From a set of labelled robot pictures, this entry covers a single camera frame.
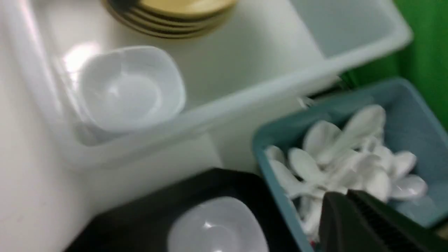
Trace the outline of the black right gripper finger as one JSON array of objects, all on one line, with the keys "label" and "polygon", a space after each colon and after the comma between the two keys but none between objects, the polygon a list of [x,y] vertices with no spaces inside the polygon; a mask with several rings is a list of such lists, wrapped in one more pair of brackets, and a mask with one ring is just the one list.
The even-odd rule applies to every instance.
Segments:
[{"label": "black right gripper finger", "polygon": [[447,240],[361,190],[323,197],[322,252],[446,252]]}]

